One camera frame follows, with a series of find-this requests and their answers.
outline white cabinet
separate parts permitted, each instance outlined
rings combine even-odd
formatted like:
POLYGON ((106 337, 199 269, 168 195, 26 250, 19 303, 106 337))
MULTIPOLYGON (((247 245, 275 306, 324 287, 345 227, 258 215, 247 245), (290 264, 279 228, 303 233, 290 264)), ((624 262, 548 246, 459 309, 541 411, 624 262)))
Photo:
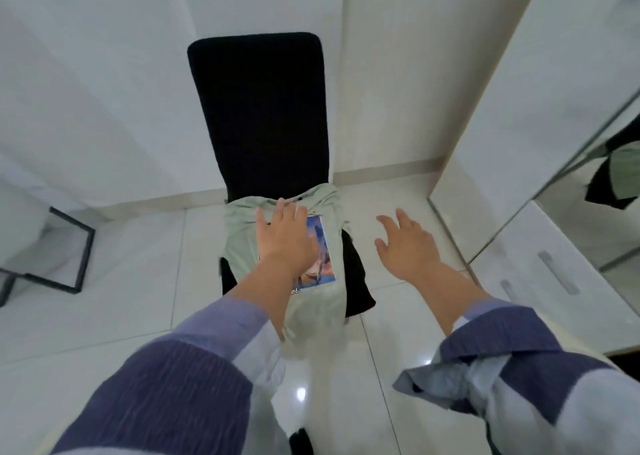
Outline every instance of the white cabinet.
POLYGON ((470 261, 640 88, 640 0, 532 0, 431 200, 470 261))
POLYGON ((640 317, 534 201, 471 267, 489 293, 540 310, 597 351, 640 345, 640 317))

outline white tile floor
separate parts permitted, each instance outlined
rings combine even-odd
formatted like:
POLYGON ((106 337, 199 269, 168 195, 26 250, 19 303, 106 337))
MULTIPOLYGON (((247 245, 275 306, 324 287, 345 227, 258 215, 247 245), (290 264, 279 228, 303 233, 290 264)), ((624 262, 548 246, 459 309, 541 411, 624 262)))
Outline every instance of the white tile floor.
MULTIPOLYGON (((442 339, 406 283, 373 246, 380 213, 401 206, 433 233, 442 259, 464 265, 425 200, 433 176, 346 186, 345 216, 378 301, 306 353, 284 350, 273 399, 286 432, 308 428, 316 453, 488 453, 483 424, 393 391, 400 370, 428 362, 442 339)), ((220 298, 222 206, 110 222, 97 235, 84 291, 31 287, 0 309, 2 453, 30 453, 72 417, 140 345, 220 298)))

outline right hand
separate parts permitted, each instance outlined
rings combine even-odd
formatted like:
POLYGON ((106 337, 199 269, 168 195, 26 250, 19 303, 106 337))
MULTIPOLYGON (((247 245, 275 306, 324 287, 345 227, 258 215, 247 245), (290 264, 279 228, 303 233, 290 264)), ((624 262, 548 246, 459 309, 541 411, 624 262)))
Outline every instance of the right hand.
POLYGON ((260 261, 273 258, 291 271, 297 278, 317 260, 319 246, 316 236, 307 235, 307 208, 291 203, 285 207, 279 199, 271 224, 264 219, 262 209, 255 214, 256 240, 260 261))
POLYGON ((384 267, 399 280, 415 284, 432 264, 440 263, 440 253, 433 236, 411 220, 402 209, 396 209, 398 225, 388 215, 376 217, 387 232, 388 244, 375 240, 378 256, 384 267))

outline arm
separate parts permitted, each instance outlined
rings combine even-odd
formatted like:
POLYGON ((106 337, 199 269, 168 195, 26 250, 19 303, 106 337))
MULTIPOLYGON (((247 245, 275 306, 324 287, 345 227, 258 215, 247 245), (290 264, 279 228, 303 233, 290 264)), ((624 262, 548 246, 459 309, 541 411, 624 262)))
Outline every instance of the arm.
POLYGON ((284 377, 278 335, 293 278, 317 257, 306 216, 283 200, 271 225, 259 212, 260 263, 229 294, 127 359, 52 453, 287 452, 269 399, 284 377))
POLYGON ((433 239, 400 209, 381 216, 388 270, 409 281, 449 336, 396 390, 486 423, 494 453, 637 453, 640 385, 531 308, 494 299, 440 263, 433 239))

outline black chair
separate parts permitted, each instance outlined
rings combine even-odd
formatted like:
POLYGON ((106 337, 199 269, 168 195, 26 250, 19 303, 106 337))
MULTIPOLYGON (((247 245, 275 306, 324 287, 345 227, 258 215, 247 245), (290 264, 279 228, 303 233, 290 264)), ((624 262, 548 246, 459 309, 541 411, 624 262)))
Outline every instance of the black chair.
MULTIPOLYGON (((320 39, 311 33, 203 38, 187 50, 228 201, 293 198, 329 180, 320 39)), ((346 316, 376 304, 342 231, 346 316)), ((221 258, 223 293, 237 282, 221 258)))

